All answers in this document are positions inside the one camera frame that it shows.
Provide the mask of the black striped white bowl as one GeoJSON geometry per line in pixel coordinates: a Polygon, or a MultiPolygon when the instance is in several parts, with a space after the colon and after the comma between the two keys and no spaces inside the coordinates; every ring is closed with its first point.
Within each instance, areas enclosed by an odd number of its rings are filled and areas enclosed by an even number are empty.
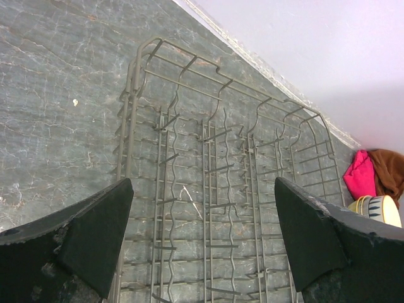
{"type": "Polygon", "coordinates": [[[360,214],[394,227],[402,228],[399,211],[393,199],[388,196],[364,196],[359,202],[360,214]]]}

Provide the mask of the grey wire dish rack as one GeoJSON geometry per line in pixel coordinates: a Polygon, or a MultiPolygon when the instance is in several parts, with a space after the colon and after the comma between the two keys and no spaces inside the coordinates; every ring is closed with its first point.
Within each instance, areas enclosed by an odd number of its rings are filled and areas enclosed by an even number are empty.
{"type": "Polygon", "coordinates": [[[302,302],[275,202],[284,177],[343,204],[316,110],[161,37],[120,96],[115,174],[133,204],[112,302],[302,302]]]}

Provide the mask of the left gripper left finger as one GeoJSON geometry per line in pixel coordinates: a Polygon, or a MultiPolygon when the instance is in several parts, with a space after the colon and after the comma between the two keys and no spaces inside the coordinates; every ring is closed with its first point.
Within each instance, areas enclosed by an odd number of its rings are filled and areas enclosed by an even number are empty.
{"type": "Polygon", "coordinates": [[[1,302],[102,302],[133,200],[128,178],[1,232],[1,302]]]}

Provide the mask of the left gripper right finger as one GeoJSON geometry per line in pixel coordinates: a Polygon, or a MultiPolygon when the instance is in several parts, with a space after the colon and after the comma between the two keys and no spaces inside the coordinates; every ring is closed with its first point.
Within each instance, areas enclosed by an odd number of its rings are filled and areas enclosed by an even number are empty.
{"type": "Polygon", "coordinates": [[[403,229],[329,203],[283,177],[275,200],[304,302],[403,302],[403,229]]]}

